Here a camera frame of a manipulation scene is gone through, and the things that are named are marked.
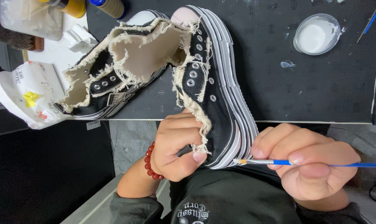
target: shoe label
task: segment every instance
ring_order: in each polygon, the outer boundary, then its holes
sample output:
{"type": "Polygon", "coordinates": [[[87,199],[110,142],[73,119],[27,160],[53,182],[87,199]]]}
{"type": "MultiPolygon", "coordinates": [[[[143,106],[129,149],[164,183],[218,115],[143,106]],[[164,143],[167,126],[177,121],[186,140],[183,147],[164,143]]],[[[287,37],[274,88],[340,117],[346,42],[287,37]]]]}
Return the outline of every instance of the shoe label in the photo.
{"type": "Polygon", "coordinates": [[[94,129],[94,128],[101,127],[101,123],[100,123],[99,120],[96,120],[96,121],[93,121],[93,122],[89,122],[86,125],[87,125],[87,131],[91,130],[91,129],[94,129]]]}
{"type": "Polygon", "coordinates": [[[109,94],[108,97],[108,103],[107,105],[114,105],[114,104],[119,104],[123,102],[125,99],[133,95],[132,93],[126,94],[126,93],[111,93],[109,94]]]}

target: table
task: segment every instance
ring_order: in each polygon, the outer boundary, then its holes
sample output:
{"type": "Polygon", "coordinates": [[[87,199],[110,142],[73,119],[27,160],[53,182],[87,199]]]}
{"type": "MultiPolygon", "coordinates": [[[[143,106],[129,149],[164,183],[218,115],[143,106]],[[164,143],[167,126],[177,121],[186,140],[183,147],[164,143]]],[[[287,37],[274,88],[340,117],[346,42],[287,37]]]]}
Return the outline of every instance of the table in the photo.
{"type": "MultiPolygon", "coordinates": [[[[135,0],[126,4],[129,9],[123,21],[143,9],[170,17],[184,4],[207,8],[226,24],[234,41],[238,83],[256,121],[376,124],[376,20],[356,44],[376,4],[360,0],[135,0]],[[332,15],[345,32],[329,52],[301,54],[293,47],[296,28],[316,13],[332,15]],[[281,67],[286,60],[296,66],[281,67]]],[[[87,20],[97,39],[118,24],[90,4],[87,20]]],[[[171,79],[170,73],[163,74],[111,119],[161,120],[179,113],[171,79]]]]}

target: paintbrush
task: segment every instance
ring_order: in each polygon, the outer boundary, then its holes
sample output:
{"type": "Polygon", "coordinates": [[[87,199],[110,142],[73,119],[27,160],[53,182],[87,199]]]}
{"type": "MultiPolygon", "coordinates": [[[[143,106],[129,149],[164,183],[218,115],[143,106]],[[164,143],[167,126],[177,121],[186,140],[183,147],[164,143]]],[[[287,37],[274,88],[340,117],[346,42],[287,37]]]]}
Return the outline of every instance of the paintbrush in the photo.
{"type": "MultiPolygon", "coordinates": [[[[271,159],[234,159],[234,163],[257,165],[293,165],[288,160],[271,159]]],[[[330,167],[376,167],[376,163],[353,163],[348,165],[328,165],[330,167]]]]}

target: fingernail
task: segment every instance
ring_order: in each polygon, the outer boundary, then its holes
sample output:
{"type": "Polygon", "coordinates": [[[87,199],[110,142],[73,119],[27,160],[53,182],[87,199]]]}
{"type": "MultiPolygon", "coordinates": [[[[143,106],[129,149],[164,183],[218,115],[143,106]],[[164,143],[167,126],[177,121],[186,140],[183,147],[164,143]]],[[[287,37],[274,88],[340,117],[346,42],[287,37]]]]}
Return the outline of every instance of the fingernail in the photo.
{"type": "Polygon", "coordinates": [[[264,153],[261,150],[255,149],[253,152],[253,157],[255,159],[262,158],[264,156],[264,153]]]}
{"type": "Polygon", "coordinates": [[[203,160],[206,159],[207,154],[206,153],[201,153],[201,152],[194,152],[192,156],[193,156],[193,159],[196,162],[201,163],[201,162],[203,162],[203,160]]]}
{"type": "Polygon", "coordinates": [[[289,161],[293,164],[299,164],[304,160],[304,156],[301,153],[293,153],[289,155],[289,161]]]}

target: paint bottle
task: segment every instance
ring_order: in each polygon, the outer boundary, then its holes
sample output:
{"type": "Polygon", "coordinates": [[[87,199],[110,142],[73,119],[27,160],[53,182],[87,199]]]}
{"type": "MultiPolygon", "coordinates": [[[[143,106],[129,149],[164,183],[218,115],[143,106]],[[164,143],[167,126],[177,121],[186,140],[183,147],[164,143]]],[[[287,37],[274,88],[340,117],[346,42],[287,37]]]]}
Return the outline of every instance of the paint bottle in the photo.
{"type": "Polygon", "coordinates": [[[112,18],[122,19],[126,15],[121,0],[90,0],[90,2],[112,18]]]}
{"type": "Polygon", "coordinates": [[[86,4],[84,0],[39,0],[45,2],[62,12],[73,17],[80,18],[86,13],[86,4]]]}

